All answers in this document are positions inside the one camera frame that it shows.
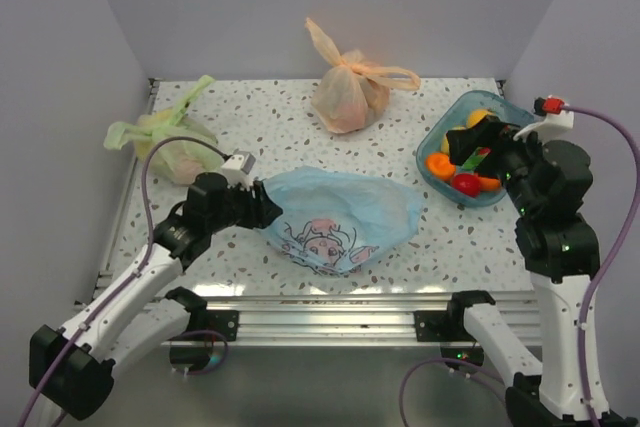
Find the orange tangerine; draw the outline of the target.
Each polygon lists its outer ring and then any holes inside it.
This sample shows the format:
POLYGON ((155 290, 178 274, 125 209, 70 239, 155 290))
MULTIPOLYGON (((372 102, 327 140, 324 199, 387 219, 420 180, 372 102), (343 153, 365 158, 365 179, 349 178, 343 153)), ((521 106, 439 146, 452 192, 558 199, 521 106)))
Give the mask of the orange tangerine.
POLYGON ((502 188, 502 184, 498 179, 476 176, 479 187, 482 192, 496 192, 502 188))
POLYGON ((427 170, 435 178, 445 183, 456 174, 456 166, 450 162, 449 156, 442 152, 434 152, 425 159, 427 170))

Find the red dragon fruit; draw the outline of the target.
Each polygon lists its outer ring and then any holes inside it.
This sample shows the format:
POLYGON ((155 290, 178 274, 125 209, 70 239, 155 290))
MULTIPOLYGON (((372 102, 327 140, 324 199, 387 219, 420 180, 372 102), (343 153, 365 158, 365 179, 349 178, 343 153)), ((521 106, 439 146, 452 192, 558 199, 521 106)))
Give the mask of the red dragon fruit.
POLYGON ((475 171, 480 163, 489 155, 490 148, 477 148, 474 153, 463 163, 462 169, 465 171, 475 171))

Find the yellow mango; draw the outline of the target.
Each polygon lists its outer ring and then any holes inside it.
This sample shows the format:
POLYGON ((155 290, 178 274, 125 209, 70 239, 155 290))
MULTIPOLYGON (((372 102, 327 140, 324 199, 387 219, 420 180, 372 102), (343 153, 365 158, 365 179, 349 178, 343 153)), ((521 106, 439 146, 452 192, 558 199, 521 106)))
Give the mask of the yellow mango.
POLYGON ((481 122, 485 117, 495 116, 495 113, 487 109, 473 110, 466 119, 466 128, 470 129, 481 122))

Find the yellow lemon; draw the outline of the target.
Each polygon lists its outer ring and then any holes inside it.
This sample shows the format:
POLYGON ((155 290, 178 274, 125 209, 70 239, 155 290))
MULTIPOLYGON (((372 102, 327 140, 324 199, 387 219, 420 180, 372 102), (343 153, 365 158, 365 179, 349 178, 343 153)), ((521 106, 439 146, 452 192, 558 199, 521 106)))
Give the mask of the yellow lemon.
MULTIPOLYGON (((456 131, 456 130, 465 130, 465 127, 461 126, 461 125, 458 125, 458 126, 455 126, 455 127, 451 128, 451 131, 456 131)), ((443 136, 443 140, 441 142, 440 151, 445 155, 449 155, 450 154, 449 141, 448 141, 447 135, 443 136)))

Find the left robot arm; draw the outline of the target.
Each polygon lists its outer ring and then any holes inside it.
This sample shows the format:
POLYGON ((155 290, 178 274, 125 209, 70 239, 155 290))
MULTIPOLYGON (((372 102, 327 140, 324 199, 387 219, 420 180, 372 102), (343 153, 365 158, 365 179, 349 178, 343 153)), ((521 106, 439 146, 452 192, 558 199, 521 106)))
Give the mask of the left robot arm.
POLYGON ((35 396, 82 421, 104 404, 117 373, 156 345, 173 339, 225 343, 211 327, 205 300, 189 289, 170 290, 157 314, 145 308, 209 249, 215 234, 230 227, 263 230, 282 213, 259 180, 230 184, 218 173, 199 175, 110 287, 61 327, 44 325, 32 335, 35 396))

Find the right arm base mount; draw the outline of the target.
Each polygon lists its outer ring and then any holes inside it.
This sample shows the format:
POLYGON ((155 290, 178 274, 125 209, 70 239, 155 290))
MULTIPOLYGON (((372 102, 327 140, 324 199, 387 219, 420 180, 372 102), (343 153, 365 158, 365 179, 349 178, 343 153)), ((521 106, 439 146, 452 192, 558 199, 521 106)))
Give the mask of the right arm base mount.
POLYGON ((464 328, 464 311, 477 304, 495 305, 495 299, 483 290, 453 293, 444 310, 413 312, 415 336, 418 342, 473 342, 464 328))

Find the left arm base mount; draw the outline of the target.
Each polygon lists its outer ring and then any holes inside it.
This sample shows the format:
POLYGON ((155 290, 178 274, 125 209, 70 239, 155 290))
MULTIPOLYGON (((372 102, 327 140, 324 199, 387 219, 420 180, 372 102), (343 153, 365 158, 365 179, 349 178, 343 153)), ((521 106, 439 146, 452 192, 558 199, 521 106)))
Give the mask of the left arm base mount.
POLYGON ((210 310, 208 302, 203 297, 185 287, 169 290, 164 298, 180 305, 182 311, 187 314, 186 326, 178 330, 180 336, 207 330, 217 332, 229 342, 236 340, 240 325, 237 310, 210 310))

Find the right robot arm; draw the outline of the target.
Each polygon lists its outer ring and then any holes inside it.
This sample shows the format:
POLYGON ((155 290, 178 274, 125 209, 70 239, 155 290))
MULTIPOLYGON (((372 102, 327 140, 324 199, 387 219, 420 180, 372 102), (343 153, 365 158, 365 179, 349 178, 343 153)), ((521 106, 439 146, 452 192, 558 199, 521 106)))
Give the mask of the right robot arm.
POLYGON ((518 212, 516 243, 538 304, 542 356, 528 351, 484 291, 452 296, 447 331, 472 337, 489 356, 514 426, 637 425, 610 408, 599 379, 593 300, 604 269, 597 235, 579 212, 593 183, 589 155, 495 116, 446 137, 455 165, 487 149, 477 171, 499 180, 518 212))

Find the red apple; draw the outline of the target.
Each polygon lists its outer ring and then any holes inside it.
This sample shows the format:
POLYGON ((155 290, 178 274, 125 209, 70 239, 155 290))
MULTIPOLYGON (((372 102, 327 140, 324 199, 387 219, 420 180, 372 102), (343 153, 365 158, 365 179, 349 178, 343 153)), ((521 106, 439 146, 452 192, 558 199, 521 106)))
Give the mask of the red apple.
POLYGON ((479 178, 470 173, 455 175, 451 180, 451 186, 457 192, 472 198, 477 197, 482 191, 479 178))

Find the blue plastic bag with fruit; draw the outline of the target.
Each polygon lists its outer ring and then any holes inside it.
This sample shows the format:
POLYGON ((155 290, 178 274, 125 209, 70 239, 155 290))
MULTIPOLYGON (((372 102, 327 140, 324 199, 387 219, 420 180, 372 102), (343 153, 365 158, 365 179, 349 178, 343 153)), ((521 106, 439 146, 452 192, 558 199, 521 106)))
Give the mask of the blue plastic bag with fruit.
POLYGON ((388 178, 300 167, 264 187, 282 209, 265 240, 320 275, 356 272, 419 230, 422 197, 388 178))

